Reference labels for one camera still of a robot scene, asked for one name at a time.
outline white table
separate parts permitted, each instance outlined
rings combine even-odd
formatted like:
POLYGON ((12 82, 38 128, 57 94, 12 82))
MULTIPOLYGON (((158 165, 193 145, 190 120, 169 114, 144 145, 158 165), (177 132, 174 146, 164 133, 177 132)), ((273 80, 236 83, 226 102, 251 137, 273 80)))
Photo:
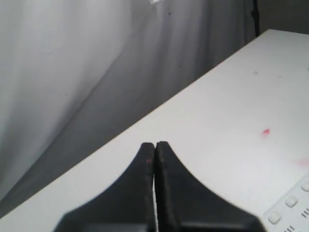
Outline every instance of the white table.
POLYGON ((108 188, 142 142, 158 141, 205 186, 262 217, 308 170, 308 68, 308 35, 267 31, 3 217, 0 231, 51 232, 108 188))

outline gray fabric backdrop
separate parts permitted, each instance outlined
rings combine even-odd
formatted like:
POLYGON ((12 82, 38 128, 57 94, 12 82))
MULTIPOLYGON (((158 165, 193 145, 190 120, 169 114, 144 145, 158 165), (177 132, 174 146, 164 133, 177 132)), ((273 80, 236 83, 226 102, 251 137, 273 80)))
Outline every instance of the gray fabric backdrop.
POLYGON ((0 1, 0 217, 252 40, 251 10, 0 1))

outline white tabletop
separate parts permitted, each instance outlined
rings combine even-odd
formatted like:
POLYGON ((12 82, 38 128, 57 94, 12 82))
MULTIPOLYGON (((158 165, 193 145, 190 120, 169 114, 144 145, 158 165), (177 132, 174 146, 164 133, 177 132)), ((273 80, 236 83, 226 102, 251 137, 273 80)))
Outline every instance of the white tabletop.
POLYGON ((108 188, 141 143, 158 141, 261 217, 308 171, 308 121, 309 36, 269 30, 3 217, 0 231, 51 232, 108 188))

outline white button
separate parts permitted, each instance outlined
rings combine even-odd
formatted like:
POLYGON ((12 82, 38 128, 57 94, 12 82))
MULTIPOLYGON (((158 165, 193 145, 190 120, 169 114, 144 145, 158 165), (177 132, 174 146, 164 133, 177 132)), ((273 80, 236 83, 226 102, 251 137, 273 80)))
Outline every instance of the white button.
POLYGON ((273 225, 277 224, 280 221, 280 219, 281 216, 277 212, 273 212, 268 218, 269 222, 273 225))
POLYGON ((305 192, 309 192, 309 182, 305 182, 301 188, 305 191, 305 192))
POLYGON ((294 205, 296 205, 296 203, 297 203, 297 199, 296 199, 296 197, 293 197, 293 196, 289 197, 289 198, 285 201, 285 204, 286 204, 288 207, 290 207, 290 208, 292 208, 294 205))

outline gray curtain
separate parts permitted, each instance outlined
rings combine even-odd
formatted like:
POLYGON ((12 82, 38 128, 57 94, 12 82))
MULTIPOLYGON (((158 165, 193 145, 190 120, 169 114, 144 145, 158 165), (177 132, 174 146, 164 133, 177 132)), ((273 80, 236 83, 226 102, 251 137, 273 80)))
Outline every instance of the gray curtain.
POLYGON ((0 217, 253 39, 245 0, 0 2, 0 217))

